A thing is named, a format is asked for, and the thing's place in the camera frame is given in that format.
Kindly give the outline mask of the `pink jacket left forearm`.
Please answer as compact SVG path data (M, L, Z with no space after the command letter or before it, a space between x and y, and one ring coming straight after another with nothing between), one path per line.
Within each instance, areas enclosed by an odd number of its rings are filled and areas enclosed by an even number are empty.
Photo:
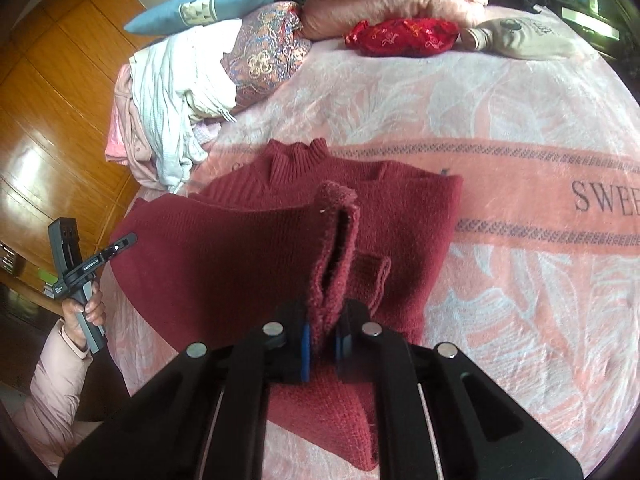
M63 321L53 326L30 382L30 393L12 416L32 452L52 474L64 457L99 427L80 422L76 414L92 356L65 333Z

